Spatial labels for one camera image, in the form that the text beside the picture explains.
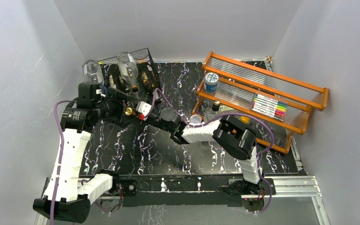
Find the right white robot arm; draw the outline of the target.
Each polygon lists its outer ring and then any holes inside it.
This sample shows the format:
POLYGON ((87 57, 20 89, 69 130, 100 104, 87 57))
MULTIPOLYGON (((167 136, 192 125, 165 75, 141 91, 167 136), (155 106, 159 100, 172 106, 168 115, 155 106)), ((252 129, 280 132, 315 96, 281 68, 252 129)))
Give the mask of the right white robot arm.
POLYGON ((224 113, 202 123, 188 123, 171 107, 161 113, 140 110, 139 118, 156 128, 170 133, 178 144, 216 142, 230 156, 239 161, 243 179, 230 181, 226 189, 231 195, 259 194, 263 191, 264 176, 257 151, 256 132, 239 117, 241 113, 224 113))

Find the clear bottle black gold cap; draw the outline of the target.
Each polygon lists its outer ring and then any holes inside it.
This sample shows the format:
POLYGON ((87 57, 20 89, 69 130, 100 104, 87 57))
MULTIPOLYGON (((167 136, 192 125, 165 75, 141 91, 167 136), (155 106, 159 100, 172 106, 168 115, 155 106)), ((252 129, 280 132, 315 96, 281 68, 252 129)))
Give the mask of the clear bottle black gold cap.
POLYGON ((204 113, 204 122, 211 121, 218 115, 220 104, 218 99, 213 101, 212 106, 208 107, 204 113))

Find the dark red wine bottle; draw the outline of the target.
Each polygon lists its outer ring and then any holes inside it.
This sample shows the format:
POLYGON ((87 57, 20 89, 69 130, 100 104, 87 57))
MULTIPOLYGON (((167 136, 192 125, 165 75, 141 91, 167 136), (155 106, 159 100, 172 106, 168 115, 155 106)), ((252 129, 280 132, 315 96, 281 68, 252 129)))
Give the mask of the dark red wine bottle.
POLYGON ((131 108, 131 107, 127 107, 124 111, 124 114, 126 116, 136 116, 137 115, 137 112, 135 109, 131 108))

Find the green bottle silver cap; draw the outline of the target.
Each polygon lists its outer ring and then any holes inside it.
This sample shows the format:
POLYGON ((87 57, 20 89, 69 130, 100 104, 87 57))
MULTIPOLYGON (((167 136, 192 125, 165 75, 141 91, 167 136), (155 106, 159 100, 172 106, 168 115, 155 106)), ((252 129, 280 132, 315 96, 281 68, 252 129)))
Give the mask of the green bottle silver cap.
POLYGON ((155 103, 160 104, 161 98, 156 94, 154 91, 158 88, 158 81, 153 75, 153 72, 149 71, 143 71, 141 74, 142 82, 144 84, 144 87, 146 88, 146 91, 151 94, 155 98, 155 103))

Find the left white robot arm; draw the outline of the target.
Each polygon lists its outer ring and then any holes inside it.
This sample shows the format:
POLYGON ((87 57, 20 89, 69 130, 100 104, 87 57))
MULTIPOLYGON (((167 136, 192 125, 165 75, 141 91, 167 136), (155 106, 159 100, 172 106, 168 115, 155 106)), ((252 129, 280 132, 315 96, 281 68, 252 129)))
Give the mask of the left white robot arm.
POLYGON ((120 90, 83 82, 78 86, 78 97, 64 101, 66 107, 61 116, 57 107, 63 102, 55 104, 59 149, 48 185, 33 203, 34 211, 48 218, 51 224, 55 221, 81 224, 87 219, 91 205, 101 196, 125 195, 128 187, 114 171, 100 170, 83 182, 79 182, 79 174, 96 124, 101 120, 121 121, 131 98, 120 90))

